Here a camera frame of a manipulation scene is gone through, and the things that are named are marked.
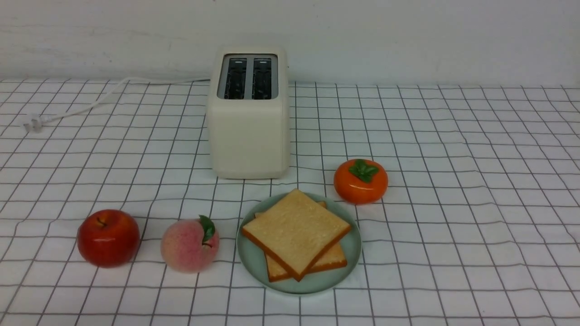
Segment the white wall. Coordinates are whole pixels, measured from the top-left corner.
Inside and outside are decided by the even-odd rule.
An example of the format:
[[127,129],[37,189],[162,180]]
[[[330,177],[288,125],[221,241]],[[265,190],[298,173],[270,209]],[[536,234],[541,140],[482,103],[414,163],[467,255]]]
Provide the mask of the white wall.
[[271,42],[301,81],[571,85],[579,17],[580,0],[0,0],[0,74],[207,75],[217,46]]

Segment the persimmon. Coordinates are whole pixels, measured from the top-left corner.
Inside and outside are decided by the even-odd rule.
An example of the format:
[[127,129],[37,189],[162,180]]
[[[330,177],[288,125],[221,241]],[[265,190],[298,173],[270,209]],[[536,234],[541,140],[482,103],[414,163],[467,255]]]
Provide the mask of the persimmon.
[[388,185],[385,169],[371,160],[348,160],[334,173],[334,189],[343,200],[355,205],[378,201]]

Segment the plate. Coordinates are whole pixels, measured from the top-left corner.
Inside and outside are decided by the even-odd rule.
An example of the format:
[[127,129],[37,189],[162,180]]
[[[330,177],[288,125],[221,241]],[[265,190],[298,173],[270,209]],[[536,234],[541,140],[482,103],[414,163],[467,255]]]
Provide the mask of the plate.
[[252,208],[246,217],[244,217],[244,220],[240,224],[240,228],[238,229],[238,234],[236,236],[236,246],[240,260],[250,275],[252,275],[256,280],[258,280],[267,288],[285,294],[310,295],[337,286],[357,266],[363,249],[363,242],[357,223],[344,208],[342,208],[335,201],[332,201],[326,197],[311,193],[305,194],[312,198],[314,201],[325,201],[329,211],[350,224],[350,232],[340,240],[342,250],[345,253],[347,260],[346,267],[307,274],[300,282],[297,282],[293,278],[277,282],[270,282],[268,280],[266,257],[264,256],[264,252],[252,241],[246,238],[241,233],[241,230],[244,225],[255,218],[255,213],[265,212],[270,207],[274,206],[274,204],[276,204],[280,199],[286,196],[287,193],[270,197]]

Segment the red apple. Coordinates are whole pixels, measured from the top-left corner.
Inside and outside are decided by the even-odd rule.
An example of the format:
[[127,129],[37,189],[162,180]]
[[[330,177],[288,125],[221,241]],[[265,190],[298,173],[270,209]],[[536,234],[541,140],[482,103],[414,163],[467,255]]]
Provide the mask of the red apple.
[[79,226],[77,246],[87,262],[112,268],[135,256],[139,239],[139,226],[131,215],[117,209],[104,209],[91,214]]

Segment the bread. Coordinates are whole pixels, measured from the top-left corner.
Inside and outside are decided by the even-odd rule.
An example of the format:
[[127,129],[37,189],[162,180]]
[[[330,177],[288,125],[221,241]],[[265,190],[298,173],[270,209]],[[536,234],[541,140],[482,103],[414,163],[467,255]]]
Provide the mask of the bread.
[[298,189],[242,227],[242,234],[296,281],[350,231],[350,224]]
[[[326,202],[320,201],[319,205],[326,208]],[[262,213],[255,213],[255,218],[259,218]],[[278,264],[269,255],[266,256],[266,266],[268,269],[268,280],[270,282],[277,282],[292,278],[290,274]],[[320,259],[310,268],[308,274],[317,273],[319,271],[337,269],[347,265],[345,253],[342,251],[340,243],[333,245]]]

